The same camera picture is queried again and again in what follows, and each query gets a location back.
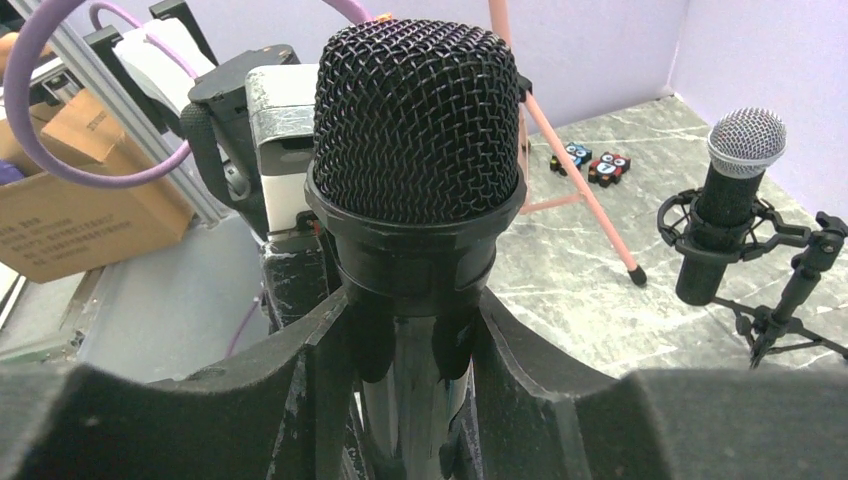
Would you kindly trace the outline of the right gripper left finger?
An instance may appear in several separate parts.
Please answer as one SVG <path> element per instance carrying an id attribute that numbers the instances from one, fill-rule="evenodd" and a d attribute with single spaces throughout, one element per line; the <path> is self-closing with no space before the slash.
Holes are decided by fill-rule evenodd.
<path id="1" fill-rule="evenodd" d="M 5 479 L 339 479 L 353 369 L 346 300 L 181 381 L 85 363 L 1 370 Z"/>

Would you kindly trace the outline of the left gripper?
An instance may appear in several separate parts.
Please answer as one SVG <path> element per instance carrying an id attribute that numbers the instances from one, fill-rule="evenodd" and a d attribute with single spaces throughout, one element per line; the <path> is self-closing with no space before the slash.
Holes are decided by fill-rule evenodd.
<path id="1" fill-rule="evenodd" d="M 299 320 L 340 288 L 335 253 L 334 237 L 320 225 L 261 247 L 262 308 L 271 332 Z"/>

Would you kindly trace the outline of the black microphone silver grille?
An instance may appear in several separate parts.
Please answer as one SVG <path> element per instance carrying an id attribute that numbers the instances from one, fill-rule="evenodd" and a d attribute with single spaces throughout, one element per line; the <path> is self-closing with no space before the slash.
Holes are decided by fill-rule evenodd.
<path id="1" fill-rule="evenodd" d="M 764 108 L 732 111 L 712 127 L 706 142 L 707 176 L 679 242 L 685 249 L 676 294 L 684 303 L 705 306 L 712 301 L 753 222 L 763 175 L 783 155 L 786 142 L 783 121 Z"/>

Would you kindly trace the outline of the black shock mount tripod stand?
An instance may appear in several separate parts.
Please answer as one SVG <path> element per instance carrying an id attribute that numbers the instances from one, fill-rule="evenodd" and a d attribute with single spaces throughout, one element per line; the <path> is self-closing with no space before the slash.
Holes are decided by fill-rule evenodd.
<path id="1" fill-rule="evenodd" d="M 846 225 L 758 200 L 741 226 L 711 228 L 695 212 L 700 195 L 675 194 L 657 214 L 670 247 L 664 309 L 680 347 L 705 365 L 846 368 Z"/>

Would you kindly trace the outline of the black microphone orange end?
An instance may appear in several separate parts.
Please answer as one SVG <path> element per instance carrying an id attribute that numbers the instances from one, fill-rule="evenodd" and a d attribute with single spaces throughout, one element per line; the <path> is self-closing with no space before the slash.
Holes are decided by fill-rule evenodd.
<path id="1" fill-rule="evenodd" d="M 307 201 L 336 245 L 379 479 L 448 479 L 479 301 L 526 188 L 506 42 L 371 21 L 323 49 Z"/>

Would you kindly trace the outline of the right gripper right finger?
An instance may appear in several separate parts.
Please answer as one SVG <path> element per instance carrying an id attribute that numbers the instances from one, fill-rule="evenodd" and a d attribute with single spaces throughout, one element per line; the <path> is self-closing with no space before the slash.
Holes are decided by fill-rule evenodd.
<path id="1" fill-rule="evenodd" d="M 490 291 L 473 356 L 489 479 L 843 479 L 847 378 L 637 370 L 568 356 Z"/>

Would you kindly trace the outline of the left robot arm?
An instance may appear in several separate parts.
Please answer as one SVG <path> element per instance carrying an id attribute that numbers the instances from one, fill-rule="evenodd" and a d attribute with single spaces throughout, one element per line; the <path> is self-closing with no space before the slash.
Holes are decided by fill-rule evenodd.
<path id="1" fill-rule="evenodd" d="M 206 189 L 236 211 L 260 246 L 268 241 L 269 225 L 259 168 L 248 120 L 245 79 L 250 68 L 298 63 L 293 50 L 275 45 L 246 51 L 217 65 L 204 53 L 206 40 L 193 34 L 194 17 L 183 1 L 163 1 L 141 23 L 120 7 L 95 1 L 89 18 L 95 30 L 110 11 L 133 26 L 111 43 L 93 47 L 131 96 L 150 108 L 161 130 L 170 129 L 191 150 Z M 269 331 L 302 318 L 340 285 L 327 237 L 315 215 L 303 206 L 294 224 L 283 232 L 271 252 L 263 252 L 263 291 L 254 306 L 269 318 Z"/>

